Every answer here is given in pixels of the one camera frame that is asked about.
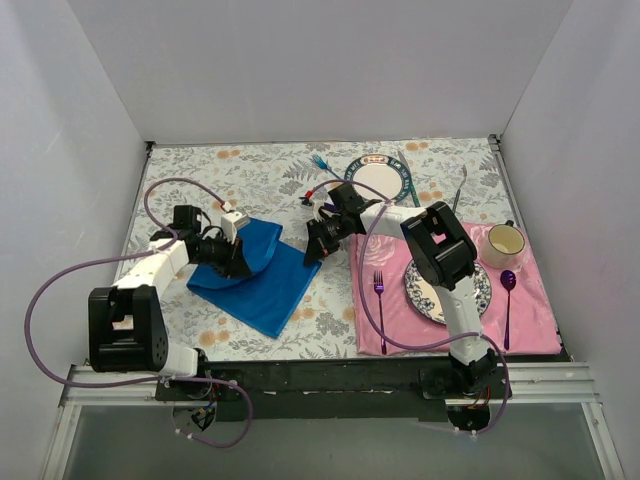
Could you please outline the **blue fork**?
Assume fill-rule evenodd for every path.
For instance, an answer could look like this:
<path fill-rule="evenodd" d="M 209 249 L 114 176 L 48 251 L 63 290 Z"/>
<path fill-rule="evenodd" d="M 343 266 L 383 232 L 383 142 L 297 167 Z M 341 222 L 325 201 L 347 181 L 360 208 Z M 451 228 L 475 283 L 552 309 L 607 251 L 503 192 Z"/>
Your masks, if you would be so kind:
<path fill-rule="evenodd" d="M 317 154 L 313 154 L 311 156 L 311 161 L 321 170 L 328 172 L 333 178 L 337 180 L 342 180 L 343 177 L 336 173 L 333 168 L 329 165 L 327 161 L 325 161 L 321 156 Z"/>

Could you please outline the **teal handled knife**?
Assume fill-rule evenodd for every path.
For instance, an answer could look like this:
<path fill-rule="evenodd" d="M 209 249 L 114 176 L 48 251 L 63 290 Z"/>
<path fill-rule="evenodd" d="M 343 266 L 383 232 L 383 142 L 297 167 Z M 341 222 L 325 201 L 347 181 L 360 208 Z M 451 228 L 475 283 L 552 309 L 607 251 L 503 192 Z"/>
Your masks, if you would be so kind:
<path fill-rule="evenodd" d="M 410 193 L 413 205 L 415 207 L 420 207 L 421 203 L 413 183 L 413 178 L 412 178 L 409 163 L 401 150 L 397 151 L 397 156 L 398 156 L 398 160 L 404 165 L 404 168 L 407 172 L 408 188 L 409 188 L 409 193 Z"/>

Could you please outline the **cream ceramic mug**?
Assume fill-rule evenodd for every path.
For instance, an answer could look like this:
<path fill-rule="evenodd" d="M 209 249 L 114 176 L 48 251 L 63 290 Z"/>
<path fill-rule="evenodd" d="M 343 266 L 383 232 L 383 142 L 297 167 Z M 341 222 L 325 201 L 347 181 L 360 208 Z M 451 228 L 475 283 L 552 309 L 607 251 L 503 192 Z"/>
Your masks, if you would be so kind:
<path fill-rule="evenodd" d="M 492 226 L 480 247 L 480 259 L 494 269 L 512 269 L 526 247 L 522 232 L 512 220 Z"/>

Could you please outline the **purple metallic spoon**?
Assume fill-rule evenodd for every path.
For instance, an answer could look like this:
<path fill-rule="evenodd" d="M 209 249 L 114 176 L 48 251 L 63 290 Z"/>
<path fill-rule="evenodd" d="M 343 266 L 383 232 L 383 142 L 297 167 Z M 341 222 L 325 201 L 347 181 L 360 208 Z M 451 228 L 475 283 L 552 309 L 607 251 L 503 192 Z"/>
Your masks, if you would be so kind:
<path fill-rule="evenodd" d="M 510 349 L 510 313 L 511 313 L 511 293 L 517 285 L 516 275 L 511 270 L 504 270 L 500 275 L 500 283 L 507 293 L 506 304 L 506 320 L 503 337 L 503 348 L 508 351 Z"/>

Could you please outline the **white plate teal rim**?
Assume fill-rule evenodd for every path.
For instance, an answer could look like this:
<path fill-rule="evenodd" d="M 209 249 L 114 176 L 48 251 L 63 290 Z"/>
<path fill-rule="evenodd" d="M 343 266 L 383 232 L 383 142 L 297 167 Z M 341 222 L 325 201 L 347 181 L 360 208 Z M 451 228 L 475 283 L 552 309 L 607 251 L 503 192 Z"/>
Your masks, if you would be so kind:
<path fill-rule="evenodd" d="M 388 155 L 369 154 L 357 158 L 346 168 L 344 179 L 359 182 L 354 188 L 367 200 L 388 198 L 399 202 L 409 195 L 404 165 Z"/>

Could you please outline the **aluminium frame rail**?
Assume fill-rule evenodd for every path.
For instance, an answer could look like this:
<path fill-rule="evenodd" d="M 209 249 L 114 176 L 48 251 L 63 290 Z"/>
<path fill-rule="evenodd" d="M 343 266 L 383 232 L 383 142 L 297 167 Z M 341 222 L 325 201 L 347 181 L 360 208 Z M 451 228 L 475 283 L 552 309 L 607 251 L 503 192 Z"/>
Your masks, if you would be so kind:
<path fill-rule="evenodd" d="M 204 387 L 187 381 L 157 380 L 142 373 L 100 375 L 88 367 L 74 367 L 68 374 L 60 399 L 57 431 L 45 465 L 45 478 L 60 478 L 65 470 L 71 443 L 84 406 L 154 406 L 191 410 L 214 404 L 221 421 L 241 421 L 245 407 L 235 381 L 225 381 L 221 390 L 207 396 Z M 602 472 L 607 479 L 621 479 L 623 468 L 618 459 L 603 414 L 602 397 L 588 364 L 584 362 L 535 362 L 514 358 L 500 367 L 490 382 L 490 397 L 481 401 L 484 408 L 500 405 L 507 396 L 511 406 L 575 405 L 583 414 L 586 429 Z M 448 401 L 447 417 L 470 404 Z M 424 426 L 445 426 L 446 422 L 424 422 Z"/>

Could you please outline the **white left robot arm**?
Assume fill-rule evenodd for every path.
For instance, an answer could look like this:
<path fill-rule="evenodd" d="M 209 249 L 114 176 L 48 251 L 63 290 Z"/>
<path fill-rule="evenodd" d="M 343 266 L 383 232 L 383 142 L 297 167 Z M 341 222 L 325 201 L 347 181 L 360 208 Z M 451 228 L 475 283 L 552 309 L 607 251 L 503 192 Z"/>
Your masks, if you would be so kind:
<path fill-rule="evenodd" d="M 249 217 L 236 210 L 218 225 L 195 206 L 174 208 L 173 222 L 156 232 L 148 255 L 110 287 L 94 289 L 88 298 L 89 360 L 96 372 L 152 372 L 178 377 L 178 387 L 193 400 L 213 386 L 200 367 L 204 354 L 169 340 L 161 297 L 176 275 L 190 264 L 209 266 L 224 279 L 252 276 L 239 231 Z"/>

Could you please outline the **blue floral dinner plate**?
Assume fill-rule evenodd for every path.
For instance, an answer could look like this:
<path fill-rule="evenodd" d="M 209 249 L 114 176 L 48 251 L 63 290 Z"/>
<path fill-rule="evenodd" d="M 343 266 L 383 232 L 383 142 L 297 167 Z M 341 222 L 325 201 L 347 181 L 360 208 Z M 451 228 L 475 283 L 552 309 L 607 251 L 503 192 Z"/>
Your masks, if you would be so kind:
<path fill-rule="evenodd" d="M 480 317 L 487 311 L 492 299 L 492 286 L 484 267 L 476 261 L 473 274 L 474 298 Z M 446 324 L 446 319 L 434 288 L 420 275 L 411 260 L 404 273 L 404 287 L 409 303 L 427 319 Z"/>

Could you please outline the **purple metallic fork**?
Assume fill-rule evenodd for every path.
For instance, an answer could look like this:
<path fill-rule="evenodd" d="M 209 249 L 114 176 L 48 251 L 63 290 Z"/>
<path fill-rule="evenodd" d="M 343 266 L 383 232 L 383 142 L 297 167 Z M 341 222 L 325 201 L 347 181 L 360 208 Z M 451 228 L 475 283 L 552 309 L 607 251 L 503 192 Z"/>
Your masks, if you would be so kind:
<path fill-rule="evenodd" d="M 381 270 L 376 270 L 373 275 L 373 286 L 374 292 L 378 297 L 378 316 L 379 316 L 379 328 L 381 332 L 381 340 L 380 340 L 380 348 L 381 354 L 387 355 L 387 343 L 384 338 L 385 326 L 384 326 L 384 311 L 383 311 L 383 302 L 382 295 L 384 293 L 384 281 L 383 281 L 383 272 Z"/>

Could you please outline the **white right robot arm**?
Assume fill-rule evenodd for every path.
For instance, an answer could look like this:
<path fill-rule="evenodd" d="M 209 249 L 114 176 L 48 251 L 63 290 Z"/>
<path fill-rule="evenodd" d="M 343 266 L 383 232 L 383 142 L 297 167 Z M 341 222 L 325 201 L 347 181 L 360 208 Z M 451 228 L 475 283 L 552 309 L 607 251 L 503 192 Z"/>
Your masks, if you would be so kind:
<path fill-rule="evenodd" d="M 438 201 L 428 207 L 402 207 L 371 189 L 375 199 L 359 195 L 356 181 L 339 180 L 329 190 L 332 208 L 313 200 L 318 187 L 300 198 L 313 210 L 306 222 L 307 244 L 304 264 L 324 260 L 351 235 L 365 237 L 366 249 L 373 233 L 403 240 L 418 273 L 434 289 L 446 319 L 448 337 L 426 345 L 402 344 L 388 337 L 383 323 L 373 319 L 364 293 L 364 264 L 359 264 L 359 296 L 365 315 L 376 334 L 387 345 L 407 351 L 430 351 L 449 347 L 450 367 L 444 381 L 464 397 L 487 390 L 497 368 L 500 353 L 483 333 L 474 297 L 473 273 L 477 249 L 451 208 Z"/>

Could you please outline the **blue satin napkin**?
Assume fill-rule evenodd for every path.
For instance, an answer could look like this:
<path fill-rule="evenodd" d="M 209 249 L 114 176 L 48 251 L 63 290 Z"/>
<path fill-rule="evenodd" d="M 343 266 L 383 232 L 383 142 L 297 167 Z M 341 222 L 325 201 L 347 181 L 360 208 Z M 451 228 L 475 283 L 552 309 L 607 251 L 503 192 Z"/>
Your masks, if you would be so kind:
<path fill-rule="evenodd" d="M 282 230 L 252 218 L 239 231 L 252 276 L 225 279 L 200 265 L 187 288 L 258 332 L 278 337 L 321 267 L 318 261 L 306 266 L 304 254 L 280 240 Z"/>

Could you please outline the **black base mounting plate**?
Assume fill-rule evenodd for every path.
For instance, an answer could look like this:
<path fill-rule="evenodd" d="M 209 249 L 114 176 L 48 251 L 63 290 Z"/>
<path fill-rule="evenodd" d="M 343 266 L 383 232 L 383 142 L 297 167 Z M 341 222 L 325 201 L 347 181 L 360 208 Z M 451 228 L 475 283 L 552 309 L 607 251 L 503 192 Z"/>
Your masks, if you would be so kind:
<path fill-rule="evenodd" d="M 448 401 L 467 403 L 446 357 L 208 362 L 235 381 L 256 420 L 414 418 L 446 422 Z"/>

